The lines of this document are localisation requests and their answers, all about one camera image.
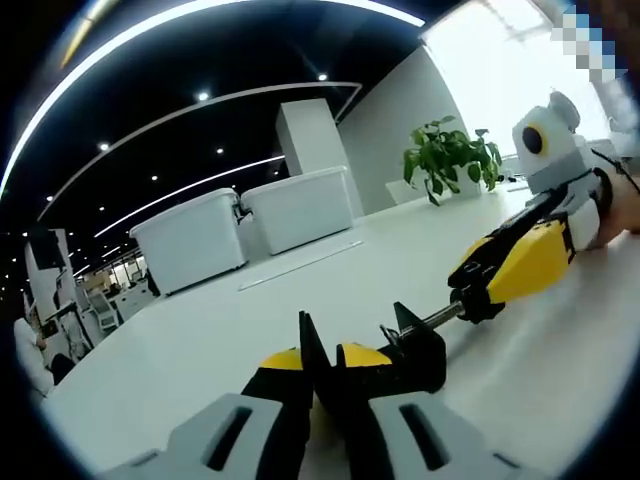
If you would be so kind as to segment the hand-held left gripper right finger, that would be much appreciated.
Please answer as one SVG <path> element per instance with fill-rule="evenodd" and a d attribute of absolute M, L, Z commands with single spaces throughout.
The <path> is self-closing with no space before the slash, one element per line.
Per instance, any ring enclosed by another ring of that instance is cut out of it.
<path fill-rule="evenodd" d="M 342 434 L 354 479 L 541 479 L 379 350 L 336 347 L 319 398 Z"/>

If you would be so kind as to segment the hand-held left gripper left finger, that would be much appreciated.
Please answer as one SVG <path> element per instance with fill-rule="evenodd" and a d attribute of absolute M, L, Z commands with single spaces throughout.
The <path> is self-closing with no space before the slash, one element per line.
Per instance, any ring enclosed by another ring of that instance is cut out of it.
<path fill-rule="evenodd" d="M 296 479 L 310 436 L 312 382 L 299 348 L 265 359 L 227 393 L 103 479 Z"/>

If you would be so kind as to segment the person's right hand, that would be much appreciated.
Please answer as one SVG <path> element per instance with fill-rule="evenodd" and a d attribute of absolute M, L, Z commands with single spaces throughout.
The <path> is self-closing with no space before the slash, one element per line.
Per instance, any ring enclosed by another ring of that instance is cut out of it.
<path fill-rule="evenodd" d="M 607 181 L 604 181 L 604 210 L 600 214 L 599 230 L 594 240 L 596 249 L 605 247 L 620 235 L 626 226 L 626 180 L 614 170 L 606 170 Z"/>

